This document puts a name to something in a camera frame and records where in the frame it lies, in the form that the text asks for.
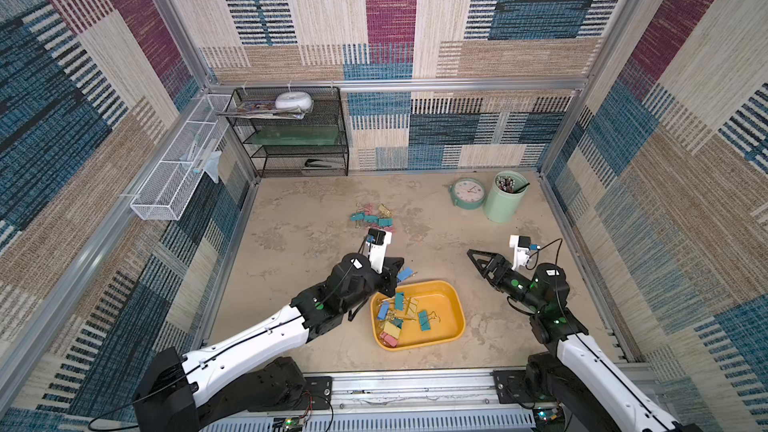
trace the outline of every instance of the black mounting plate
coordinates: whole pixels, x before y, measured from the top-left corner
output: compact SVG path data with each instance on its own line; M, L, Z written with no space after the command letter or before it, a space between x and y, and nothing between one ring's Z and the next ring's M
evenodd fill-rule
M333 378L329 375L318 375L316 377L304 377L306 380L306 389L313 395L312 398L312 410L328 410L330 405L323 399L318 397L324 397L331 400L331 393L333 392ZM308 405L308 397L306 394L301 398L299 402L299 409L304 410Z
M493 384L500 404L557 402L554 397L534 399L525 387L525 370L494 370Z

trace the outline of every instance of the aluminum frame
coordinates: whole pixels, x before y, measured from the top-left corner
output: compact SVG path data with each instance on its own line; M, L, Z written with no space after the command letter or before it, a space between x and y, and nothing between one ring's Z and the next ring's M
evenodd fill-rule
M271 82L222 82L210 93L229 93L246 87L338 87L342 92L419 92L460 90L580 90L584 76L530 76L493 79L398 79L398 80L283 80Z
M181 53L181 58L187 63L187 67L192 73L192 77L197 82L199 89L204 89L212 83L213 77L208 71L205 59L198 51L196 45L192 42L187 27L181 21L176 7L172 0L152 0L155 7L163 18L165 26L173 37L176 47Z
M659 384L656 373L646 363L617 364L627 377L633 381L648 398L662 408L670 405L664 396L664 386ZM312 373L305 377L331 376L333 380L329 399L334 410L334 420L351 427L344 430L405 430L408 427L382 427L383 420L411 417L427 418L443 416L450 418L461 416L465 412L476 415L509 414L525 412L519 405L500 404L494 386L494 370L524 370L525 367L465 368L435 370L382 370L364 372ZM554 402L537 402L542 408L553 408ZM271 418L291 415L291 411L241 412L217 421L206 430L268 430ZM312 416L319 418L324 430L329 410L316 410ZM363 424L366 420L376 419L379 424L371 427ZM465 424L445 424L435 427L423 422L414 428L418 430L494 430L511 427L486 427L494 424L485 423L482 427L463 428Z

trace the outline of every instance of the metal vent grille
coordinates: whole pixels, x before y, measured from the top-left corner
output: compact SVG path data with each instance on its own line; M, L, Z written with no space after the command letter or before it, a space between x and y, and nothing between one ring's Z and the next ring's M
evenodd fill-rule
M204 428L206 432L271 432L272 417L225 418ZM313 415L305 432L325 432L330 414ZM390 412L378 414L337 414L331 432L441 430L530 430L533 413L520 408L496 410L444 410Z

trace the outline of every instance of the yellow tray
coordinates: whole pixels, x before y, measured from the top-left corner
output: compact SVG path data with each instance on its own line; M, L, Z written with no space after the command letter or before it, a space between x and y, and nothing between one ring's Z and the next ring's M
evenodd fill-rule
M397 347L389 347L379 337L384 327L384 321L379 321L376 316L384 301L391 302L390 310L394 310L395 299L388 298L384 294L376 294L371 300L371 322L373 324L373 338L381 348L393 352L424 347L425 345L443 344L455 341L464 334L467 325L464 320L462 303L458 300L456 289L446 281L401 285L397 291L406 295L406 305L410 298L415 298L418 301L416 312L425 310L430 314L435 312L440 317L440 322L431 320L429 321L431 329L422 331L418 325L418 320L403 321Z

